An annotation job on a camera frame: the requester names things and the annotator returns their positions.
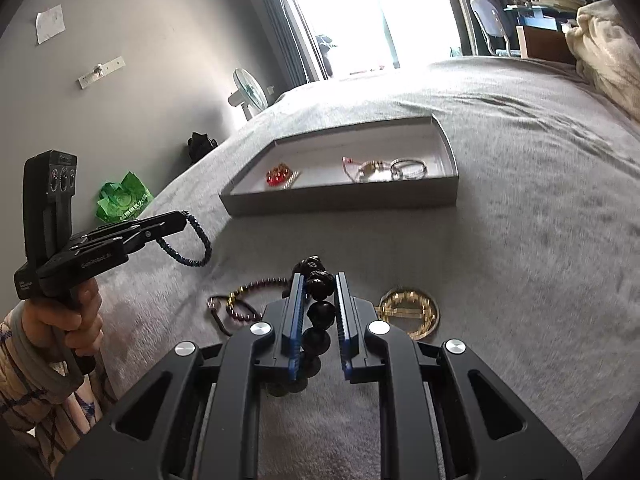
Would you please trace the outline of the patterned sleeve forearm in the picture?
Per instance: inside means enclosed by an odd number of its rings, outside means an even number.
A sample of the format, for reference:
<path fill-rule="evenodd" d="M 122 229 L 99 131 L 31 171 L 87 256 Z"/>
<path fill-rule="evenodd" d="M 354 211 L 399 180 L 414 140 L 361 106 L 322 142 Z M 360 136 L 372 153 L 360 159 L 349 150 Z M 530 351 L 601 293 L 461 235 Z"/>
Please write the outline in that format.
<path fill-rule="evenodd" d="M 51 479 L 116 396 L 101 359 L 89 375 L 47 363 L 28 340 L 18 304 L 1 322 L 1 477 Z"/>

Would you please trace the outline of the left hand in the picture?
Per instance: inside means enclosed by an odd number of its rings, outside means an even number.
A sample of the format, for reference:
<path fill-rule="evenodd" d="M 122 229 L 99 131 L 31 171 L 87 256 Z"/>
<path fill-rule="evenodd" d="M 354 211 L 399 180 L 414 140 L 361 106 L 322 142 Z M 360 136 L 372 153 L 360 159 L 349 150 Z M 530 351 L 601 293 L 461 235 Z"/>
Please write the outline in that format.
<path fill-rule="evenodd" d="M 77 307 L 71 309 L 52 299 L 29 299 L 23 304 L 22 326 L 28 341 L 49 363 L 61 362 L 53 330 L 64 334 L 64 344 L 78 356 L 94 356 L 103 339 L 103 320 L 99 314 L 102 298 L 94 278 L 77 287 Z"/>

